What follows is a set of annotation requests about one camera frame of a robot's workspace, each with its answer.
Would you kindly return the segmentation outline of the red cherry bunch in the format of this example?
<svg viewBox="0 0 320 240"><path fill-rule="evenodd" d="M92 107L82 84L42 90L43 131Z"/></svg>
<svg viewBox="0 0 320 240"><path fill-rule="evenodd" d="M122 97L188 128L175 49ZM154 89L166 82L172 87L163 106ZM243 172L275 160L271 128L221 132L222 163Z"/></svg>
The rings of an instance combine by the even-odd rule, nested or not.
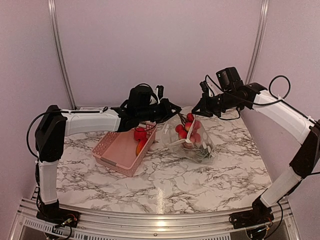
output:
<svg viewBox="0 0 320 240"><path fill-rule="evenodd" d="M185 140L181 143L184 149L195 150L202 144L202 137L198 133L201 128L201 122L191 113L186 115L179 114L181 123L176 125L175 132L179 140Z"/></svg>

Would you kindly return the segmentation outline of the clear zip top bag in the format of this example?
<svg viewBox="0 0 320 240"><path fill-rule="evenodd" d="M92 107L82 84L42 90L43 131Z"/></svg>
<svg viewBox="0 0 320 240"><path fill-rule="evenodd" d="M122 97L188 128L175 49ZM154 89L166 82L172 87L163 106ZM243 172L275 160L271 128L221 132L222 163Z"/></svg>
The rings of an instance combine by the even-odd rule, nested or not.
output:
<svg viewBox="0 0 320 240"><path fill-rule="evenodd" d="M179 113L166 121L160 140L171 152L199 164L209 164L217 156L209 133L191 112Z"/></svg>

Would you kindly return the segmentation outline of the green toy pepper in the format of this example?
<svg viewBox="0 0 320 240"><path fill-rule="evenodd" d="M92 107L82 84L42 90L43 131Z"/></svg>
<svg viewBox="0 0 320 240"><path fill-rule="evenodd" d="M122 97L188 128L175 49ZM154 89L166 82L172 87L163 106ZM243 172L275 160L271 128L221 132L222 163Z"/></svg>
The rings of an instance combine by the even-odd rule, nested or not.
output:
<svg viewBox="0 0 320 240"><path fill-rule="evenodd" d="M206 159L210 159L213 156L213 151L202 148L196 148L193 151L194 155L193 158L196 159L197 161L204 161Z"/></svg>

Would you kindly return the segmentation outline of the red toy ball fruit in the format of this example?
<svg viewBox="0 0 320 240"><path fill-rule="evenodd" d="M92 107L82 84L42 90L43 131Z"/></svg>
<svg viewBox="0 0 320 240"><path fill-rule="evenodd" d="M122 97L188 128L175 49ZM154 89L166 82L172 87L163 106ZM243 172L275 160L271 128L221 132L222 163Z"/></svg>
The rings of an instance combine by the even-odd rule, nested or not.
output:
<svg viewBox="0 0 320 240"><path fill-rule="evenodd" d="M147 132L143 127L137 127L134 130L133 137L136 141L141 141L147 138Z"/></svg>

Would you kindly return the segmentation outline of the pink perforated plastic basket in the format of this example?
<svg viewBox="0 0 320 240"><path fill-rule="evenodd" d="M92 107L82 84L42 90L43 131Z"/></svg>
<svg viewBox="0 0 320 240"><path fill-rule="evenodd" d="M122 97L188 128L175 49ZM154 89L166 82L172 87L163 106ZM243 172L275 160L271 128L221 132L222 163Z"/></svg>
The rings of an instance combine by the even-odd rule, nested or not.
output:
<svg viewBox="0 0 320 240"><path fill-rule="evenodd" d="M92 155L96 162L127 177L132 177L150 150L156 137L156 125L150 122L141 123L138 128L144 128L147 133L147 143L136 156L139 141L134 139L135 129L127 132L108 132L93 148Z"/></svg>

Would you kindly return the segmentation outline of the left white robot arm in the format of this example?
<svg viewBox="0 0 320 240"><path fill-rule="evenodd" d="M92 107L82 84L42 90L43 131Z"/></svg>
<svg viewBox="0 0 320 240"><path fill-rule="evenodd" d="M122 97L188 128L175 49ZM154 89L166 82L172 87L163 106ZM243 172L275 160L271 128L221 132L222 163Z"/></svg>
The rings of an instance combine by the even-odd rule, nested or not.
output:
<svg viewBox="0 0 320 240"><path fill-rule="evenodd" d="M65 137L87 132L122 133L142 122L163 123L182 109L163 97L164 88L152 89L140 83L129 92L119 107L101 110L67 110L50 105L40 114L35 130L39 211L53 223L63 219L57 196L57 166L64 152Z"/></svg>

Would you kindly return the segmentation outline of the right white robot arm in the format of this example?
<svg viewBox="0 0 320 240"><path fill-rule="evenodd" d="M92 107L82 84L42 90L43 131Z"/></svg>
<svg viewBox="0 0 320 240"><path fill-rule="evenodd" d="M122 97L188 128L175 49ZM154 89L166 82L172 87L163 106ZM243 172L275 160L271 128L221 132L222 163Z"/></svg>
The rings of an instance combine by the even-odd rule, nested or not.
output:
<svg viewBox="0 0 320 240"><path fill-rule="evenodd" d="M320 159L320 122L287 103L284 96L276 96L270 86L244 84L235 67L216 72L216 77L218 82L209 75L200 82L202 96L192 109L193 114L221 118L226 110L240 112L246 108L272 121L296 146L287 169L254 201L247 214L252 224L258 224L276 202L292 193L304 179L318 174L315 167Z"/></svg>

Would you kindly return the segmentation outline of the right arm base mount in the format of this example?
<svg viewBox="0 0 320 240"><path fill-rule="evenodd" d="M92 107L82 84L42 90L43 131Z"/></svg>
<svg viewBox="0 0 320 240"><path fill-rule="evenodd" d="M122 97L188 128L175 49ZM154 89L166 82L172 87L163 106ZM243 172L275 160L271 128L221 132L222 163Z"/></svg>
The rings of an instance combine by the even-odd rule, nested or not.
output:
<svg viewBox="0 0 320 240"><path fill-rule="evenodd" d="M229 222L233 225L234 229L241 229L261 225L267 222L272 222L274 215L272 211L266 213L257 213L254 210L246 210L234 212L229 216Z"/></svg>

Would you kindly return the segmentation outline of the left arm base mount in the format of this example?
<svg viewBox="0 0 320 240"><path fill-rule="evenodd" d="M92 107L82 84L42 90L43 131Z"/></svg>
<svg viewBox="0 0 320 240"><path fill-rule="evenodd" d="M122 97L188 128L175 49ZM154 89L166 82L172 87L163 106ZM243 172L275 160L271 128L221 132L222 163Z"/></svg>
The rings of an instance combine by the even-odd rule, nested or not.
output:
<svg viewBox="0 0 320 240"><path fill-rule="evenodd" d="M72 228L76 228L79 222L80 213L74 210L68 210L60 207L49 207L38 210L36 218L53 223L56 226L62 227L63 223Z"/></svg>

